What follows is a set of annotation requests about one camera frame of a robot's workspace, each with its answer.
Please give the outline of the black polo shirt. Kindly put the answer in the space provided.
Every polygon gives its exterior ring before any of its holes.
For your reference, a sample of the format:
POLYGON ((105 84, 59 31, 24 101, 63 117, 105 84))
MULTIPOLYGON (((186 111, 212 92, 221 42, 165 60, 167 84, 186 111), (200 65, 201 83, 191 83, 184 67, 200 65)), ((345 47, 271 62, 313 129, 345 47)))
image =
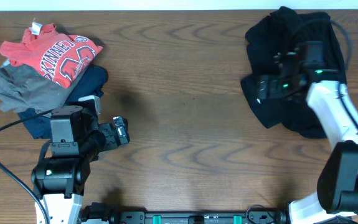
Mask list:
POLYGON ((261 100, 258 98, 257 84, 261 75, 279 75, 279 66, 273 60, 275 55, 290 51, 306 41, 324 43, 324 63, 327 68, 339 70, 339 81, 346 83, 346 63, 330 19, 325 12, 298 14, 282 6, 245 33, 252 73, 243 78, 240 84, 250 109, 265 128, 282 124, 305 138, 326 138, 317 116, 306 102, 261 100))

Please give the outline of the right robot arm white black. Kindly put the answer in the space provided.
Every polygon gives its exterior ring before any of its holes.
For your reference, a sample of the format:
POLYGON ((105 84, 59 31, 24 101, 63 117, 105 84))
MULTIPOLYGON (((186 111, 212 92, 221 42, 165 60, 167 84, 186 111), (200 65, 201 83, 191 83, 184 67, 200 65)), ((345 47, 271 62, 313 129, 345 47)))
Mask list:
POLYGON ((358 112, 338 70, 326 69, 321 53, 277 54, 277 77, 263 75, 258 101, 305 102, 329 140, 332 153, 322 170, 316 192, 288 206, 291 223, 324 223, 358 215, 358 112))

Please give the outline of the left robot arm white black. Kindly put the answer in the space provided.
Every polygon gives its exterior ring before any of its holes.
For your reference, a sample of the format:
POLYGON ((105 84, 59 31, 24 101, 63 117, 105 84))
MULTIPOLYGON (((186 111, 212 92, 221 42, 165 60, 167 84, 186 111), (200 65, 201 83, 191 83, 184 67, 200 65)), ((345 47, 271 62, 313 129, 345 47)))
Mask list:
POLYGON ((119 223, 120 215, 103 203, 84 207, 85 182, 104 151, 130 141, 128 122, 98 122, 94 109, 80 105, 54 109, 51 116, 52 155, 42 157, 32 171, 37 223, 119 223))

